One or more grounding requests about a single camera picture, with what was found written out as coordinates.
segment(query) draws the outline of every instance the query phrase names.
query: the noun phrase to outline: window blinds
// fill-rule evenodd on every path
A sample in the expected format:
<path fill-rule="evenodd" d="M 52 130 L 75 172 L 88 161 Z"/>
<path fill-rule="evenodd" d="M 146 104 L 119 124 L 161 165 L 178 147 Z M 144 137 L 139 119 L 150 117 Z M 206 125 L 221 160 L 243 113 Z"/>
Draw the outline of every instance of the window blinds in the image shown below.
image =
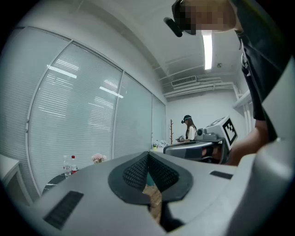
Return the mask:
<path fill-rule="evenodd" d="M 153 134 L 152 143 L 166 140 L 165 105 L 153 95 Z"/>
<path fill-rule="evenodd" d="M 114 158 L 151 149 L 152 94 L 124 74 L 115 127 Z"/>
<path fill-rule="evenodd" d="M 95 153 L 111 158 L 112 129 L 122 70 L 70 44 L 49 67 L 29 122 L 29 156 L 39 190 L 63 173 L 63 156 L 79 169 Z"/>
<path fill-rule="evenodd" d="M 32 28 L 25 28 L 15 35 L 0 61 L 0 153 L 20 161 L 24 184 L 34 201 L 39 195 L 26 155 L 28 110 L 47 65 L 69 41 Z"/>

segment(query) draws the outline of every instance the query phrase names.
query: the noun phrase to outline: ceiling light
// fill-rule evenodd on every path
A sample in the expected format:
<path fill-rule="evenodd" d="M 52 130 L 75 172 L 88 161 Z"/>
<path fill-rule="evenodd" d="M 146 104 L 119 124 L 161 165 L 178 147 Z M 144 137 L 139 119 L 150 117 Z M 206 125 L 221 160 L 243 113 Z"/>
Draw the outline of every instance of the ceiling light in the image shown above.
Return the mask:
<path fill-rule="evenodd" d="M 108 90 L 107 88 L 100 87 L 100 89 L 102 89 L 102 90 L 104 90 L 104 91 L 106 91 L 106 92 L 108 92 L 108 93 L 111 93 L 111 94 L 113 94 L 113 95 L 115 95 L 115 96 L 118 96 L 119 98 L 124 98 L 124 97 L 121 96 L 120 94 L 117 94 L 117 93 L 115 93 L 115 92 L 113 92 L 113 91 L 110 91 L 110 90 Z"/>
<path fill-rule="evenodd" d="M 205 70 L 212 68 L 212 35 L 203 35 L 204 53 L 205 53 Z"/>
<path fill-rule="evenodd" d="M 59 68 L 56 68 L 56 67 L 50 66 L 49 69 L 50 69 L 50 70 L 53 70 L 53 71 L 56 71 L 56 72 L 59 72 L 59 73 L 61 73 L 61 74 L 64 74 L 64 75 L 66 75 L 66 76 L 70 76 L 70 77 L 72 77 L 72 78 L 74 78 L 74 79 L 77 79 L 77 76 L 76 76 L 76 75 L 73 75 L 73 74 L 71 74 L 71 73 L 69 73 L 69 72 L 63 71 L 63 70 L 61 70 L 61 69 L 59 69 Z"/>

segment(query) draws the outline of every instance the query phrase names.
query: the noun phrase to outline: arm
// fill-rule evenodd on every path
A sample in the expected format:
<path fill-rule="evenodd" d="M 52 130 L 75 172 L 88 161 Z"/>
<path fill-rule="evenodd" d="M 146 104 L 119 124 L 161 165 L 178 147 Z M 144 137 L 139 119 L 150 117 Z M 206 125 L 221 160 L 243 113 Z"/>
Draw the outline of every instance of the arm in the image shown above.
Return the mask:
<path fill-rule="evenodd" d="M 228 165 L 238 165 L 243 156 L 256 153 L 268 143 L 268 132 L 265 121 L 256 120 L 255 128 L 244 140 L 237 142 L 230 151 Z"/>

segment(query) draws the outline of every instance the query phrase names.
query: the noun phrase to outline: water bottle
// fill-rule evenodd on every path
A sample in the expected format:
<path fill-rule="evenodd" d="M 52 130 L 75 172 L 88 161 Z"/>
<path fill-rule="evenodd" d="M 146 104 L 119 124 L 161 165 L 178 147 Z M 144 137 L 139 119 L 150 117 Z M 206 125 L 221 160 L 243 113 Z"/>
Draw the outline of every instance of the water bottle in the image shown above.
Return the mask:
<path fill-rule="evenodd" d="M 75 156 L 72 156 L 71 167 L 72 167 L 72 174 L 76 173 L 78 170 L 78 167 L 76 165 Z"/>
<path fill-rule="evenodd" d="M 70 164 L 69 164 L 66 156 L 64 156 L 64 172 L 65 172 L 65 177 L 66 178 L 71 175 Z"/>

